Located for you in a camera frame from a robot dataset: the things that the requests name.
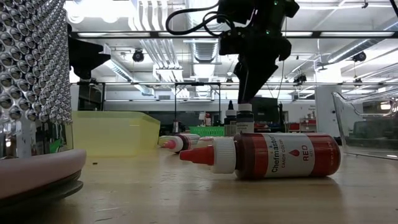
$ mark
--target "bottle label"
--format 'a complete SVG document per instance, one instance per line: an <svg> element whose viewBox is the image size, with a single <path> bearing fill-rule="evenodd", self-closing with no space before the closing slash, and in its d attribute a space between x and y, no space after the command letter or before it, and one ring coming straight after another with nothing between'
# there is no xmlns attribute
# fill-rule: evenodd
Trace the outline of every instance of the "bottle label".
<svg viewBox="0 0 398 224"><path fill-rule="evenodd" d="M224 124L224 136L234 136L236 134L236 121Z"/></svg>
<svg viewBox="0 0 398 224"><path fill-rule="evenodd" d="M236 123L236 133L254 133L254 122Z"/></svg>
<svg viewBox="0 0 398 224"><path fill-rule="evenodd" d="M315 164L314 148L305 134L263 134L268 150L265 177L308 176Z"/></svg>

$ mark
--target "squeeze bottle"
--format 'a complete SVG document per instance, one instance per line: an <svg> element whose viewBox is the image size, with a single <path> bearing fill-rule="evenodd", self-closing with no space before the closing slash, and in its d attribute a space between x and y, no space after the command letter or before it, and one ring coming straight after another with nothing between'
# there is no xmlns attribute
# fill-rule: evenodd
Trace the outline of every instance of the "squeeze bottle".
<svg viewBox="0 0 398 224"><path fill-rule="evenodd" d="M212 145L180 153L180 159L212 166L240 179L324 177L340 166L336 141L323 133L242 133L214 138Z"/></svg>
<svg viewBox="0 0 398 224"><path fill-rule="evenodd" d="M250 103L238 105L239 113L236 115L236 133L254 133L254 115Z"/></svg>
<svg viewBox="0 0 398 224"><path fill-rule="evenodd" d="M225 111L224 136L234 136L236 134L236 110L232 100L229 101L228 110Z"/></svg>
<svg viewBox="0 0 398 224"><path fill-rule="evenodd" d="M170 152L179 153L180 151L191 149L197 144L200 136L197 134L176 134L168 136L162 147Z"/></svg>

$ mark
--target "wooden table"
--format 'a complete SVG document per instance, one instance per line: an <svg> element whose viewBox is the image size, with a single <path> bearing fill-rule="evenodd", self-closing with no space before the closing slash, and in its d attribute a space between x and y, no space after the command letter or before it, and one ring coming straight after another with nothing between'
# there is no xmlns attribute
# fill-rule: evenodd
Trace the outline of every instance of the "wooden table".
<svg viewBox="0 0 398 224"><path fill-rule="evenodd" d="M27 223L398 223L398 163L386 159L345 156L324 179L242 182L154 151L88 159L81 180Z"/></svg>

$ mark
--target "red bottle cap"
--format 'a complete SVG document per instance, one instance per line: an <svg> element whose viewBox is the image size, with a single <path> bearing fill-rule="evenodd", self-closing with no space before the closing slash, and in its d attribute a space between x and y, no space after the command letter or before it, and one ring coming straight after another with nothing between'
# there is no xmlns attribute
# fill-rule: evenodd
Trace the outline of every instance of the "red bottle cap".
<svg viewBox="0 0 398 224"><path fill-rule="evenodd" d="M163 143L163 148L166 149L174 149L177 146L177 143L174 140L168 140L167 142Z"/></svg>
<svg viewBox="0 0 398 224"><path fill-rule="evenodd" d="M191 150L180 152L180 159L183 161L191 161L196 164L214 164L214 148L213 146L198 147Z"/></svg>

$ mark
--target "black cable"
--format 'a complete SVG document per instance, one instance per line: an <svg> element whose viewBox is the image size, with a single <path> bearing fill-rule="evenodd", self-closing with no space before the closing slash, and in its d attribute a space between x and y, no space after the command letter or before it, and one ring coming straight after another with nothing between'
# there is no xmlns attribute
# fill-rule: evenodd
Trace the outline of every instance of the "black cable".
<svg viewBox="0 0 398 224"><path fill-rule="evenodd" d="M394 9L394 12L396 12L396 15L398 17L398 7L397 7L396 2L394 0L390 0L390 2L391 2L392 8Z"/></svg>
<svg viewBox="0 0 398 224"><path fill-rule="evenodd" d="M217 19L218 19L218 18L223 18L223 19L224 19L224 22L227 23L227 25L229 26L229 28L231 28L231 30L235 28L235 24L231 21L231 19L230 19L227 15L218 14L217 11L211 11L211 12L206 13L206 15L203 16L202 22L205 22L205 21L206 21L206 17L207 17L208 15L210 15L210 14L216 14ZM221 34L215 34L213 31L211 31L211 30L207 27L206 24L203 26L203 28L205 28L205 30L207 31L207 33L209 33L209 34L212 35L213 37L219 37L219 36L221 35Z"/></svg>
<svg viewBox="0 0 398 224"><path fill-rule="evenodd" d="M207 25L207 23L211 22L212 20L214 20L216 18L222 17L222 18L228 19L228 18L226 18L226 15L219 14L219 15L215 15L215 16L210 17L209 19L204 20L202 23L200 23L197 26L192 27L191 29L188 29L188 30L175 31L175 30L172 30L170 28L170 21L176 15L189 13L189 12L207 11L207 10L210 10L210 9L213 9L213 8L217 7L219 4L220 4L220 1L218 1L214 6L210 6L210 7L198 8L198 9L182 9L182 10L175 11L175 12L171 13L166 19L166 30L167 30L167 32L169 32L169 33L171 33L173 35L187 35L187 34L190 34L192 32L195 32L195 31L199 30L200 28L202 28L205 25Z"/></svg>

